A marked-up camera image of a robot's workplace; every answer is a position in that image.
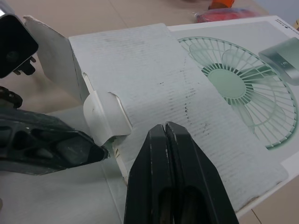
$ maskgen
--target printed fan picture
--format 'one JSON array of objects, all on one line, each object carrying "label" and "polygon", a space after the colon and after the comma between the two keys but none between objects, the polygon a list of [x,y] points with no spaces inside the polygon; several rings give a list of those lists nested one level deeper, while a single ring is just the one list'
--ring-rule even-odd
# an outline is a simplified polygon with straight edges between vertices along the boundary
[{"label": "printed fan picture", "polygon": [[222,97],[268,148],[286,142],[297,124],[297,104],[288,84],[261,58],[210,37],[179,40]]}]

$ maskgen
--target box flap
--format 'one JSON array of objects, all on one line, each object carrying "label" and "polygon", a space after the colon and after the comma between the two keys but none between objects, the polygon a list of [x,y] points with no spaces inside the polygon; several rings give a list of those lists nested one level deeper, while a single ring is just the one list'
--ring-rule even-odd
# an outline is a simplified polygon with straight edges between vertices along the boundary
[{"label": "box flap", "polygon": [[104,145],[113,136],[131,134],[132,126],[116,95],[92,91],[83,108],[91,136],[98,146]]},{"label": "box flap", "polygon": [[24,19],[38,42],[37,55],[46,77],[83,103],[89,92],[69,40],[31,16]]}]

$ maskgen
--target red object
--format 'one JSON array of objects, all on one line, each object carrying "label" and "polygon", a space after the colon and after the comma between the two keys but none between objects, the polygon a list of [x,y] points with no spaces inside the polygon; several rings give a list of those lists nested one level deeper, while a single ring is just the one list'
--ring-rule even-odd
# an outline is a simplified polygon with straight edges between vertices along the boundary
[{"label": "red object", "polygon": [[231,8],[235,0],[213,0],[209,9]]},{"label": "red object", "polygon": [[209,10],[204,14],[195,14],[196,23],[223,20],[234,20],[259,16],[260,14],[242,8],[221,8]]}]

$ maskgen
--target white paper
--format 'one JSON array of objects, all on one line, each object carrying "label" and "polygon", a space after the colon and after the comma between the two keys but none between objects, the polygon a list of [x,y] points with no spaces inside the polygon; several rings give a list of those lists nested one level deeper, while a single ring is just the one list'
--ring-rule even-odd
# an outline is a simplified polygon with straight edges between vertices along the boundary
[{"label": "white paper", "polygon": [[217,167],[235,211],[287,178],[164,24],[70,38],[94,90],[119,96],[132,133],[115,142],[127,174],[148,130],[185,126]]}]

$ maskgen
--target green fan image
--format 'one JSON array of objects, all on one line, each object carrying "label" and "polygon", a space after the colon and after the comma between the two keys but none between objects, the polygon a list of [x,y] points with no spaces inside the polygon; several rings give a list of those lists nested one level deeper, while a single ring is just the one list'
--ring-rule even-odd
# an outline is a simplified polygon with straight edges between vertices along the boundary
[{"label": "green fan image", "polygon": [[210,37],[178,40],[250,131],[268,148],[286,142],[297,124],[297,103],[288,84],[261,58]]}]

